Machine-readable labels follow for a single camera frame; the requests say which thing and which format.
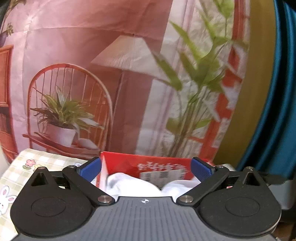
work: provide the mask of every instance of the white cloth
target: white cloth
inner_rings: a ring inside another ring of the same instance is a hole
[[[179,196],[190,191],[198,184],[200,184],[200,181],[196,177],[191,180],[176,180],[164,185],[161,193],[164,197],[171,196],[174,202],[176,202]]]
[[[115,200],[125,197],[162,197],[157,186],[124,173],[115,173],[107,178],[106,193]]]
[[[166,184],[162,190],[152,183],[131,177],[124,173],[115,173],[107,178],[106,193],[115,200],[119,196],[128,197],[162,197],[171,196],[174,200],[188,192],[200,181],[194,177],[192,180],[176,180]]]

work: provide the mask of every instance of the gray gripper base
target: gray gripper base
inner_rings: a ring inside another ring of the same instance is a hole
[[[43,239],[24,235],[14,241]],[[170,197],[120,197],[111,206],[96,209],[76,231],[46,241],[236,241],[209,229],[191,207],[176,205]],[[247,241],[275,241],[271,235]]]

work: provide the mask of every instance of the lampshade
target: lampshade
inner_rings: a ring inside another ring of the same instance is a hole
[[[145,40],[140,37],[119,36],[91,63],[148,74],[160,80],[167,80]]]

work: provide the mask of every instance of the white flower pot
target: white flower pot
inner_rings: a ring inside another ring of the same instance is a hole
[[[76,131],[47,123],[47,133],[54,142],[70,147]]]

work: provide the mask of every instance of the gray object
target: gray object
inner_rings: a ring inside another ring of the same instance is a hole
[[[112,202],[112,197],[108,195],[102,195],[98,197],[98,201],[102,203],[110,203]]]
[[[188,203],[188,202],[193,202],[193,197],[189,196],[189,195],[183,195],[181,197],[179,197],[179,201],[184,202],[184,203]]]
[[[43,240],[20,234],[14,241]],[[170,197],[120,197],[99,207],[76,231],[46,241],[236,241],[208,228],[191,207],[176,205]],[[272,235],[245,239],[275,241]]]
[[[282,210],[289,210],[296,200],[296,180],[287,180],[280,185],[270,185],[269,190],[276,197]]]
[[[70,167],[70,168],[76,168],[77,166],[75,166],[75,165],[70,165],[70,166],[68,166],[68,167]]]

